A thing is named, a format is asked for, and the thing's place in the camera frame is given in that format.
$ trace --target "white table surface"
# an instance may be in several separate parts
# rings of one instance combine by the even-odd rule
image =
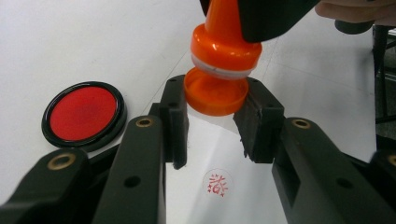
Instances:
[[[56,149],[40,124],[57,93],[79,82],[103,81],[122,93],[128,119],[145,115],[151,103],[160,101],[163,83],[192,68],[191,32],[204,21],[198,0],[0,1],[0,203],[39,158]],[[313,120],[342,151],[368,161],[375,151],[371,33],[341,34],[333,21],[310,12],[285,35],[262,44],[251,76],[285,106],[286,117]],[[189,144],[202,137],[193,134],[200,123],[203,129],[237,134],[231,116],[212,118],[191,108],[189,113],[197,123]],[[207,164],[191,148],[187,167],[197,162],[199,167],[200,160]],[[185,171],[171,169],[169,165],[168,223],[207,223],[205,210],[194,215],[201,216],[198,220],[178,209],[183,203],[176,202],[188,199],[178,198],[171,187]],[[273,183],[270,168],[264,170]],[[265,192],[272,187],[260,186]],[[285,222],[277,192],[271,192],[269,204],[276,205],[265,214],[275,217],[267,222]],[[249,223],[266,223],[254,220]]]

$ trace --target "round ink pad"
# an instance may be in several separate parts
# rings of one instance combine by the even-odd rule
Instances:
[[[90,152],[110,143],[126,117],[116,88],[103,82],[83,82],[55,96],[44,112],[41,129],[56,147]]]

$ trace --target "screw hole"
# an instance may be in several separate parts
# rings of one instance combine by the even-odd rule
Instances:
[[[137,126],[137,127],[140,127],[140,128],[146,128],[146,127],[151,126],[152,123],[153,123],[153,120],[152,120],[152,119],[143,118],[143,119],[140,119],[140,120],[138,120],[138,121],[136,122],[136,126]]]
[[[353,189],[352,183],[344,178],[337,178],[337,184],[345,189]]]
[[[294,124],[294,126],[301,128],[301,129],[310,129],[311,128],[311,124],[308,121],[305,121],[303,119],[294,119],[292,121],[292,123]]]
[[[61,157],[53,162],[54,165],[61,166],[70,162],[70,157]]]
[[[124,186],[128,189],[134,188],[140,184],[139,176],[131,176],[125,179]]]

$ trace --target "black plastic part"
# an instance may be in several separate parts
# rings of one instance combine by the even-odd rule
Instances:
[[[385,116],[384,118],[375,119],[375,124],[387,123],[396,120],[396,115]]]
[[[396,223],[392,208],[317,124],[285,119],[280,137],[284,151],[273,176],[289,223]]]
[[[116,157],[120,145],[115,145],[90,158],[92,172],[95,176],[108,172]]]
[[[370,30],[373,27],[374,22],[366,21],[366,22],[351,23],[346,21],[335,21],[334,25],[338,31],[344,34],[359,35]]]
[[[69,94],[72,91],[76,91],[78,89],[86,88],[86,87],[99,87],[109,91],[116,100],[116,104],[117,104],[116,112],[114,113],[112,120],[107,124],[107,126],[101,132],[83,140],[78,140],[78,141],[64,140],[58,137],[50,127],[50,116],[52,110],[67,94]],[[104,147],[105,145],[110,143],[124,127],[126,123],[126,117],[127,117],[127,108],[123,101],[122,95],[115,87],[104,82],[95,82],[95,81],[82,82],[62,91],[57,96],[55,96],[55,98],[49,103],[49,105],[47,106],[44,112],[43,119],[41,121],[41,130],[44,136],[46,137],[46,139],[56,147],[79,148],[84,151],[91,152],[101,147]]]
[[[375,25],[373,27],[373,55],[375,75],[378,73],[381,63],[384,61],[385,51],[387,50],[388,33],[390,27]]]
[[[247,81],[247,99],[233,119],[241,135],[245,155],[256,163],[272,163],[285,109],[259,80],[248,77]]]
[[[68,166],[56,169],[70,161]],[[74,214],[91,181],[85,152],[72,149],[51,152],[37,162],[8,202],[0,207],[0,222],[76,223]]]
[[[396,151],[377,151],[368,165],[368,172],[370,183],[396,211]]]
[[[187,162],[189,118],[183,82],[184,75],[167,80],[161,102],[153,104],[149,112],[163,122],[165,160],[172,162],[175,169],[180,169]]]
[[[122,138],[92,223],[165,223],[163,126],[132,119]]]
[[[369,179],[369,172],[368,172],[368,166],[369,164],[365,161],[358,160],[354,157],[351,157],[347,155],[346,153],[343,153],[344,157],[346,157],[349,162],[363,175],[366,179]]]
[[[242,36],[262,42],[285,34],[318,0],[238,0]]]

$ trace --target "human hand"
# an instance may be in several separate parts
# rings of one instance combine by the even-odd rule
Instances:
[[[396,26],[396,0],[321,0],[315,11],[339,21],[375,21],[377,25]]]

